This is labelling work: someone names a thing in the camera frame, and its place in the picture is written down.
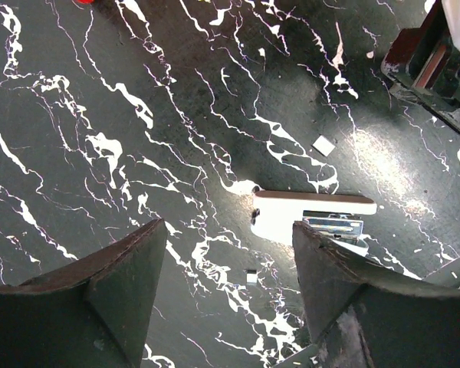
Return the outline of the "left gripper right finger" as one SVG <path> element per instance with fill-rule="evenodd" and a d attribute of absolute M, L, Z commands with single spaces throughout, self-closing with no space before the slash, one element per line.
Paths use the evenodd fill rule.
<path fill-rule="evenodd" d="M 416 280 L 292 227 L 315 367 L 460 367 L 460 290 Z"/>

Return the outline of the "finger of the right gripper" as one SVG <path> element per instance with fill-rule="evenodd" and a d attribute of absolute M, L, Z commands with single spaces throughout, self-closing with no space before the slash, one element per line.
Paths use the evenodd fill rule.
<path fill-rule="evenodd" d="M 460 52 L 441 1 L 434 2 L 419 27 L 400 31 L 381 71 L 393 82 L 392 95 L 423 106 L 460 135 Z"/>

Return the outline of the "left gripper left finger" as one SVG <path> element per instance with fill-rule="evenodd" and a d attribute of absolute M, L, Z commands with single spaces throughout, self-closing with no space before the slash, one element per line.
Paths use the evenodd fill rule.
<path fill-rule="evenodd" d="M 138 367 L 167 229 L 127 237 L 22 284 L 0 286 L 0 367 Z"/>

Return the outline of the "light blue stapler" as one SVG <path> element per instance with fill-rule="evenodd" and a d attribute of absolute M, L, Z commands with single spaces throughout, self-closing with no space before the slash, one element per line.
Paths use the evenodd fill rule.
<path fill-rule="evenodd" d="M 251 230 L 260 238 L 292 245 L 292 226 L 302 221 L 350 251 L 366 256 L 363 217 L 377 204 L 364 196 L 284 192 L 254 187 Z"/>

